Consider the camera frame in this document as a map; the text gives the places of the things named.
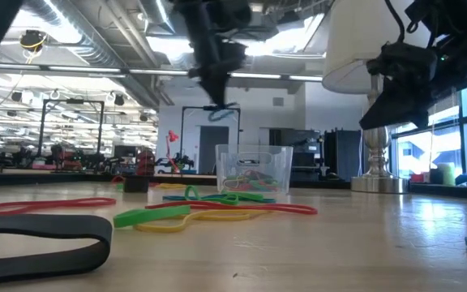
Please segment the clear plastic bin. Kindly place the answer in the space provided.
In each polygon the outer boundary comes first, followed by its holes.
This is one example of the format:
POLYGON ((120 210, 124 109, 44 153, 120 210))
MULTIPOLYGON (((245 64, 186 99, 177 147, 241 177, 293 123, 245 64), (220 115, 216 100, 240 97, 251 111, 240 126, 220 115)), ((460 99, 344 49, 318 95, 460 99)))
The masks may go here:
POLYGON ((286 194, 289 191, 293 148, 289 146, 218 144, 216 146, 216 184, 219 192, 229 176, 255 170, 273 176, 279 191, 232 191, 286 194))

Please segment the long ceiling light strip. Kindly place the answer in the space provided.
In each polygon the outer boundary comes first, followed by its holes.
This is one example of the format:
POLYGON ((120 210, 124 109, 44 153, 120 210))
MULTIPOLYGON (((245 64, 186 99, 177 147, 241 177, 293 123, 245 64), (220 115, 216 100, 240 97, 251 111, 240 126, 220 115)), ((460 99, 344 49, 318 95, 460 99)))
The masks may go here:
MULTIPOLYGON (((66 72, 66 73, 84 73, 97 75, 163 75, 163 76, 186 76, 197 78, 198 71, 191 69, 169 70, 169 69, 151 69, 151 68, 112 68, 112 67, 75 67, 75 66, 55 66, 55 65, 33 65, 19 63, 1 63, 0 70, 4 71, 48 71, 48 72, 66 72)), ((247 73, 231 72, 229 76, 234 79, 266 79, 266 80, 284 80, 291 82, 316 82, 323 80, 319 75, 289 75, 289 74, 268 74, 268 73, 247 73)))

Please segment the light green cylinder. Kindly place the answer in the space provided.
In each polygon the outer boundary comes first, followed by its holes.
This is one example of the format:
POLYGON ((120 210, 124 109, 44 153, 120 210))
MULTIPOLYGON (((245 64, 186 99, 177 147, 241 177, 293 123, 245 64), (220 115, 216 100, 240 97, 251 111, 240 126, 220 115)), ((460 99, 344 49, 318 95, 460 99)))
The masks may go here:
POLYGON ((442 184, 445 186, 455 186, 455 164, 444 162, 437 165, 437 169, 442 174, 442 184))

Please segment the grey door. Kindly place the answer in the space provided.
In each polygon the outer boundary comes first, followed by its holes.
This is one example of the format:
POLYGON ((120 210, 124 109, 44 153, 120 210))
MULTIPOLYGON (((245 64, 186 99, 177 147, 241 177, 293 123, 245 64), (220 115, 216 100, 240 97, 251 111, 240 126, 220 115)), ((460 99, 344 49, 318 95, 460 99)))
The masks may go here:
POLYGON ((229 142, 229 128, 202 126, 199 133, 199 174, 215 174, 216 146, 229 142))

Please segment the black cabinet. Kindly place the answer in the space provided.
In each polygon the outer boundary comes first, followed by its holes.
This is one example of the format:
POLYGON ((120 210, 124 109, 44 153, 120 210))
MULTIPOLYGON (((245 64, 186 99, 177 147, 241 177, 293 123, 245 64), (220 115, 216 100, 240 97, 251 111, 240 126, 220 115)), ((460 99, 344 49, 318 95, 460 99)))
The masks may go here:
POLYGON ((327 173, 350 182, 360 170, 360 131, 335 130, 324 133, 324 163, 327 173))

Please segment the black shelf unit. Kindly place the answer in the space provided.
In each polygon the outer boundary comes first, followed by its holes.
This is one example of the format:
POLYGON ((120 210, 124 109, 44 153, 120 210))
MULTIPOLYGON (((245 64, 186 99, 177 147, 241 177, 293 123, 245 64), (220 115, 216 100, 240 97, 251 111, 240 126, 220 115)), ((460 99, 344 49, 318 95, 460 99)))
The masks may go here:
POLYGON ((269 130, 271 146, 293 148, 290 180, 318 182, 322 158, 322 138, 318 131, 277 128, 269 130))

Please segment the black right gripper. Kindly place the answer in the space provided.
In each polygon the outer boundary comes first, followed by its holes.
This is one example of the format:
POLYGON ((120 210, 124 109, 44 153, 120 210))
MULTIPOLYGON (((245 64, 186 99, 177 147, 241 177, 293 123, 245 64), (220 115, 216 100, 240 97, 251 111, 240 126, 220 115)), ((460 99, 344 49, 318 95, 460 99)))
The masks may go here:
MULTIPOLYGON (((403 42, 387 43, 376 58, 366 63, 371 75, 392 77, 400 84, 424 85, 433 80, 436 53, 403 42)), ((360 120, 363 130, 411 122, 427 127, 431 96, 422 89, 401 88, 394 80, 383 82, 383 91, 360 120)))

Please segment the blue rubber band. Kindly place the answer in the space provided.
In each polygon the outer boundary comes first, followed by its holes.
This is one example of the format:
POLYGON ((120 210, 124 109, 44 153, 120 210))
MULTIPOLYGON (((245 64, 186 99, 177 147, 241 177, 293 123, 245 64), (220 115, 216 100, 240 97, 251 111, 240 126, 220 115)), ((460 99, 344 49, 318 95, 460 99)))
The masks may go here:
POLYGON ((213 109, 208 115, 209 122, 218 122, 224 118, 231 116, 236 113, 236 109, 224 108, 224 109, 213 109))

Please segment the red desk lamp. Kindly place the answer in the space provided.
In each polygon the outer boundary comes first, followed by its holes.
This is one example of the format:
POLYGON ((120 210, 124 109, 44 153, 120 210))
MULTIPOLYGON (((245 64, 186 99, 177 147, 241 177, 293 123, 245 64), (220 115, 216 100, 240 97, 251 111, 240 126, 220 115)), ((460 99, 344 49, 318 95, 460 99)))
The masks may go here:
POLYGON ((166 140, 166 158, 169 160, 169 165, 171 166, 171 172, 175 174, 180 173, 179 160, 181 155, 177 152, 174 156, 171 154, 171 144, 178 140, 178 135, 174 131, 169 130, 168 135, 165 137, 166 140))

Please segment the black gantry frame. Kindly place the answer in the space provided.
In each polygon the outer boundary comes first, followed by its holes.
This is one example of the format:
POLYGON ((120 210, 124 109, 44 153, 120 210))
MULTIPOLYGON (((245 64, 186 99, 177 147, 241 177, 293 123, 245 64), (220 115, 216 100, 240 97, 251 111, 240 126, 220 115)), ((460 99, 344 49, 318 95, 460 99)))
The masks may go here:
POLYGON ((98 136, 97 136, 97 147, 96 147, 96 154, 99 155, 101 153, 101 137, 102 137, 102 129, 103 129, 103 121, 104 121, 104 113, 105 113, 105 103, 103 101, 85 101, 84 99, 76 99, 76 98, 67 98, 67 99, 58 99, 54 100, 52 98, 44 99, 43 105, 41 109, 41 121, 40 121, 40 134, 38 140, 38 149, 36 155, 38 157, 42 154, 42 146, 43 146, 43 139, 44 139, 44 129, 45 129, 45 118, 46 115, 50 112, 48 109, 48 104, 50 102, 53 103, 66 103, 69 105, 83 105, 84 103, 88 104, 98 104, 101 108, 98 111, 99 116, 99 125, 98 125, 98 136))
POLYGON ((180 153, 188 156, 193 162, 193 170, 199 174, 199 133, 202 126, 219 126, 229 128, 229 142, 237 144, 239 141, 240 110, 218 122, 209 122, 208 115, 212 107, 184 107, 182 109, 181 146, 180 153))

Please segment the white shade table lamp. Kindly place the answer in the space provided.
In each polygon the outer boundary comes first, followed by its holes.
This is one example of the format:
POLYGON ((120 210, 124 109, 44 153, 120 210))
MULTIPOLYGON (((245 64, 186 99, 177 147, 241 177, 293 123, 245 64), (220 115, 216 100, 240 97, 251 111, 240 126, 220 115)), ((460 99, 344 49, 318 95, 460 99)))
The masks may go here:
MULTIPOLYGON (((407 24, 405 8, 413 0, 391 2, 407 24)), ((369 74, 366 63, 379 55, 385 43, 395 42, 399 33, 384 0, 335 0, 330 10, 323 86, 335 93, 365 95, 368 100, 365 114, 383 90, 383 76, 369 74)), ((352 178, 352 191, 406 193, 408 181, 388 169, 386 151, 391 143, 388 126, 362 129, 362 134, 369 154, 368 170, 352 178)))

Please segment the silver ventilation duct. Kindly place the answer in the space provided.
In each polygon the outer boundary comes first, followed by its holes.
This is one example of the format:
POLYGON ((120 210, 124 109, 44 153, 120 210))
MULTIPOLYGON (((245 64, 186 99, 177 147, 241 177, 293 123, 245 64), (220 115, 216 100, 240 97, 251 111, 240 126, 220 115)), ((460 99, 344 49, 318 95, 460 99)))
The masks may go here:
MULTIPOLYGON (((82 58, 91 67, 128 68, 126 62, 96 30, 75 5, 75 0, 25 0, 22 9, 45 21, 52 29, 50 36, 61 41, 63 37, 74 37, 70 51, 82 58)), ((113 81, 123 86, 141 105, 154 108, 172 105, 173 101, 161 90, 158 78, 137 78, 126 75, 114 77, 113 81)))

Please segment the black window frame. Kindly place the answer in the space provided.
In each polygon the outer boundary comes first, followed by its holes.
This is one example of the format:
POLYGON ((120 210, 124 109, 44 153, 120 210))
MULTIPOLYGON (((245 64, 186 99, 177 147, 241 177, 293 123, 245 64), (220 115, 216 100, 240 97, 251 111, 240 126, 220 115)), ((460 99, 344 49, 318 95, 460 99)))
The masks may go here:
POLYGON ((389 166, 393 174, 410 178, 440 164, 452 166, 456 176, 467 174, 467 89, 429 109, 426 127, 403 123, 391 127, 389 166))

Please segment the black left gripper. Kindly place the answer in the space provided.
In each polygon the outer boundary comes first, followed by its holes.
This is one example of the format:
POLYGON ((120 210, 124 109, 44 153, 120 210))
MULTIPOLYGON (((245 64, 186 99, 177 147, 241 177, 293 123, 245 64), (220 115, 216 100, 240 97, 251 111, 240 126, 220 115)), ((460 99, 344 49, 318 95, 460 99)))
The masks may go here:
POLYGON ((229 73, 240 69, 246 59, 246 46, 231 41, 226 34, 250 24, 248 0, 174 0, 174 10, 184 19, 193 49, 195 67, 189 76, 199 76, 200 86, 211 101, 226 106, 229 73), (223 75, 222 89, 215 74, 223 75))

